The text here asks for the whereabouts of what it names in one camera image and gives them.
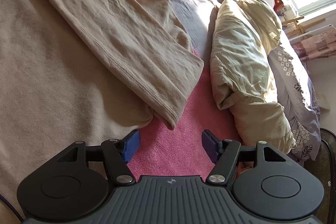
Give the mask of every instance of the leaf pattern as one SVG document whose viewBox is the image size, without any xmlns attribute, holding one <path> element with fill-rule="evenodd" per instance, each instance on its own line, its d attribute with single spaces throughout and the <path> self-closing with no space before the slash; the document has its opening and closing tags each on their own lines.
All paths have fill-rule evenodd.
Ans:
<svg viewBox="0 0 336 224">
<path fill-rule="evenodd" d="M 313 145 L 312 144 L 306 146 L 305 149 L 302 150 L 301 158 L 304 159 L 304 157 L 306 157 L 307 155 L 309 155 L 309 153 L 312 150 L 313 150 Z"/>
</svg>

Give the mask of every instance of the pink fabric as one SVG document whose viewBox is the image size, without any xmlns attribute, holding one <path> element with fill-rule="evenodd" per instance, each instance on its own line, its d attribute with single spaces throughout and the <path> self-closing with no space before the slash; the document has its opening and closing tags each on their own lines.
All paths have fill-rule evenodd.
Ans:
<svg viewBox="0 0 336 224">
<path fill-rule="evenodd" d="M 202 147 L 204 129 L 210 129 L 219 139 L 240 141 L 232 114 L 227 109 L 219 110 L 212 98 L 206 69 L 175 130 L 168 130 L 157 118 L 140 129 L 141 146 L 128 167 L 137 179 L 140 175 L 206 178 L 214 165 Z"/>
</svg>

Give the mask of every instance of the crosshair emblem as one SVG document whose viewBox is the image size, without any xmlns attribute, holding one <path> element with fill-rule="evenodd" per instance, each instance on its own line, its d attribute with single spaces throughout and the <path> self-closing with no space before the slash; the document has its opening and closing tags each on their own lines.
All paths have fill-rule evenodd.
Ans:
<svg viewBox="0 0 336 224">
<path fill-rule="evenodd" d="M 169 179 L 169 180 L 167 180 L 167 182 L 168 182 L 169 184 L 173 184 L 173 183 L 176 182 L 176 180 L 174 180 L 174 179 Z"/>
</svg>

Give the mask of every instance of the beige shirt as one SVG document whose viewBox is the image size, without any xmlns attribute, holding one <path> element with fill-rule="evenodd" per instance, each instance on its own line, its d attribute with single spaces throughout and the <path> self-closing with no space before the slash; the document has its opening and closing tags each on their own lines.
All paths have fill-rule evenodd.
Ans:
<svg viewBox="0 0 336 224">
<path fill-rule="evenodd" d="M 0 0 L 0 189 L 77 140 L 173 129 L 203 62 L 169 0 Z M 18 223 L 0 203 L 1 223 Z"/>
</svg>

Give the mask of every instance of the beige garment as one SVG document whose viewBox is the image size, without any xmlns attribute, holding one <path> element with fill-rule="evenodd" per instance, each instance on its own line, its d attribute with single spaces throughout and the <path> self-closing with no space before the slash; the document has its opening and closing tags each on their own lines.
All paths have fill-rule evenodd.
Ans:
<svg viewBox="0 0 336 224">
<path fill-rule="evenodd" d="M 168 0 L 0 0 L 0 193 L 19 210 L 20 181 L 76 140 L 174 128 L 202 67 Z"/>
<path fill-rule="evenodd" d="M 281 23 L 262 0 L 224 0 L 210 57 L 211 84 L 219 109 L 229 108 L 246 145 L 267 141 L 288 153 L 295 145 L 267 55 L 278 46 Z"/>
</svg>

